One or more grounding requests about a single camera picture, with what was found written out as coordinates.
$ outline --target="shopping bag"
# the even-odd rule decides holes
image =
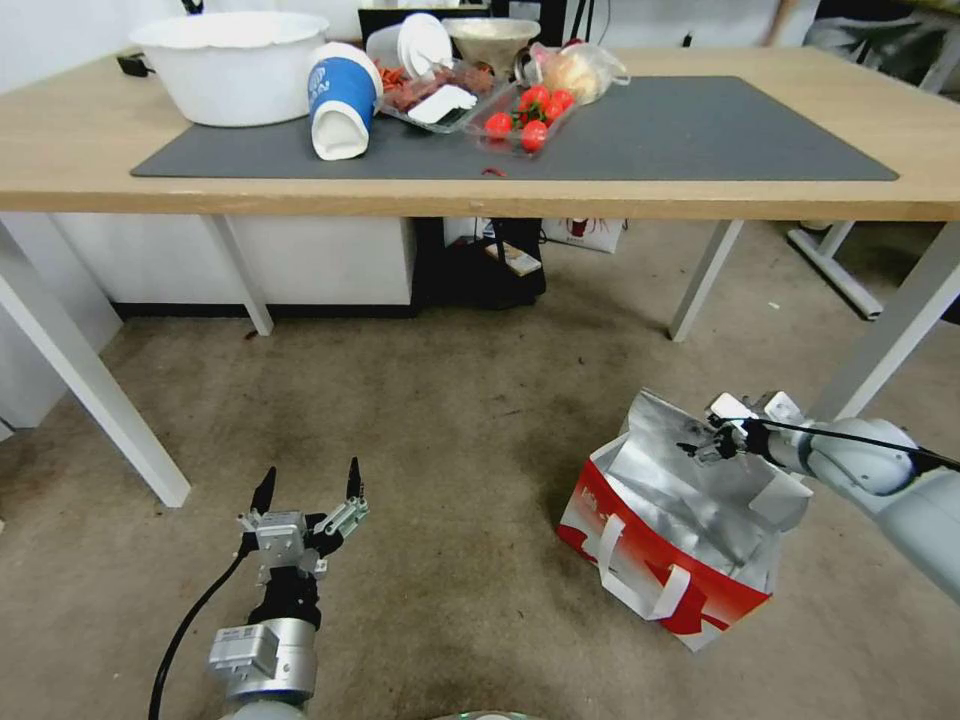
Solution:
[[[611,254],[624,227],[623,218],[545,218],[541,224],[547,240]]]
[[[600,582],[691,650],[766,602],[782,533],[811,492],[756,456],[700,465],[677,443],[711,429],[648,391],[585,464],[557,534]]]

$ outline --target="bowl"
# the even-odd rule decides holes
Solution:
[[[328,27],[318,15],[210,13],[152,23],[130,40],[185,118],[249,127],[307,114],[309,58]]]
[[[443,27],[465,60],[486,63],[499,77],[513,70],[514,57],[540,34],[540,23],[513,18],[448,18]]]

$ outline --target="clear plastic bag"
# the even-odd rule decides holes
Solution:
[[[630,84],[623,63],[598,45],[577,43],[558,52],[534,43],[530,59],[526,79],[543,83],[551,92],[568,90],[580,105],[600,99],[611,85]]]

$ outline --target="gray desk mat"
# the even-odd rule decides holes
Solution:
[[[737,77],[637,77],[579,108],[534,158],[463,133],[374,120],[367,152],[324,162],[306,119],[194,125],[132,171],[150,177],[463,180],[895,180],[897,173]]]

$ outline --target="black cable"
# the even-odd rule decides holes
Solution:
[[[763,418],[734,418],[730,420],[725,420],[727,422],[759,422],[762,425],[769,425],[771,427],[783,428],[784,430],[797,430],[799,432],[807,433],[808,435],[823,435],[824,437],[834,437],[839,438],[840,440],[853,440],[854,442],[861,442],[867,445],[876,445],[877,447],[887,448],[888,450],[899,450],[905,452],[910,456],[920,455],[922,457],[928,458],[930,460],[935,460],[939,465],[943,465],[950,470],[956,470],[960,472],[960,461],[953,460],[951,458],[935,453],[931,450],[925,448],[912,448],[907,447],[906,445],[897,445],[896,443],[888,443],[885,440],[874,440],[873,438],[863,437],[862,435],[850,435],[848,433],[835,432],[833,430],[820,430],[818,428],[809,428],[801,427],[800,425],[790,425],[789,423],[776,422],[774,420],[764,420]]]
[[[167,680],[167,673],[170,671],[170,666],[173,665],[173,656],[177,654],[177,648],[180,647],[180,641],[183,640],[183,636],[187,634],[190,623],[193,622],[197,613],[203,609],[203,606],[207,604],[207,601],[213,597],[213,594],[236,572],[236,569],[240,567],[240,563],[243,562],[243,559],[249,554],[250,550],[241,545],[240,550],[237,551],[237,556],[233,559],[233,562],[230,563],[230,567],[226,569],[223,575],[213,581],[213,585],[207,588],[207,591],[200,596],[200,599],[193,604],[193,607],[190,608],[183,620],[180,621],[180,626],[170,639],[170,645],[167,646],[167,651],[163,654],[160,667],[157,668],[157,677],[153,681],[153,692],[150,693],[150,708],[147,711],[148,720],[160,720],[160,701],[163,699],[163,684]]]
[[[577,13],[573,16],[573,28],[570,30],[570,39],[573,40],[580,34],[580,21],[583,20],[583,11],[587,7],[587,0],[580,0],[577,3]]]
[[[590,0],[590,7],[587,10],[587,35],[586,41],[590,42],[590,30],[593,28],[593,6],[597,0]]]

